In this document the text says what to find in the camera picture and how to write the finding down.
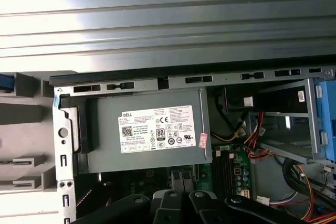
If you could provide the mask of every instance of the qr code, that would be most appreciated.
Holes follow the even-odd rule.
[[[122,136],[133,136],[132,126],[123,127]]]

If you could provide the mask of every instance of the power supply label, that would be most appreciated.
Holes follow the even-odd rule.
[[[192,106],[122,112],[121,153],[196,146]]]

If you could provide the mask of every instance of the yellow wire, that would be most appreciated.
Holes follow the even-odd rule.
[[[224,141],[224,142],[231,142],[233,139],[235,139],[235,138],[238,136],[239,131],[240,131],[240,129],[241,129],[242,127],[243,127],[243,126],[239,127],[239,129],[235,132],[234,136],[233,136],[232,138],[230,138],[230,139],[224,139],[224,138],[218,136],[218,135],[215,134],[215,133],[213,133],[213,134],[214,134],[217,138],[219,138],[220,140],[222,140],[222,141]]]
[[[328,220],[335,220],[336,219],[336,216],[331,216],[327,219],[324,219],[324,220],[320,220],[319,222],[314,222],[314,224],[322,224],[324,223],[325,221],[328,221]]]
[[[302,167],[300,165],[298,165],[297,167],[301,171],[301,173],[304,174],[304,171],[303,171]],[[309,189],[310,201],[309,201],[308,209],[307,209],[305,215],[301,218],[301,220],[306,220],[306,218],[310,215],[310,212],[311,212],[312,206],[313,206],[313,191],[312,191],[311,185],[310,185],[309,180],[306,177],[306,175],[305,175],[305,180],[307,182],[307,186],[308,186],[308,189]]]
[[[251,136],[249,136],[247,140],[245,140],[244,144],[246,144],[246,143],[251,139],[251,137],[252,137],[254,134],[255,134],[255,132],[252,133]]]

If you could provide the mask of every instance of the blue drive bracket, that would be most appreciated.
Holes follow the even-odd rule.
[[[14,76],[0,74],[0,92],[14,92]]]
[[[322,122],[320,136],[325,154],[327,159],[336,161],[336,81],[318,83],[316,103],[318,117]]]

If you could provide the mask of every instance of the ribbed metal surface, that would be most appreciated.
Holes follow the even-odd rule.
[[[0,0],[0,72],[336,53],[336,0]]]

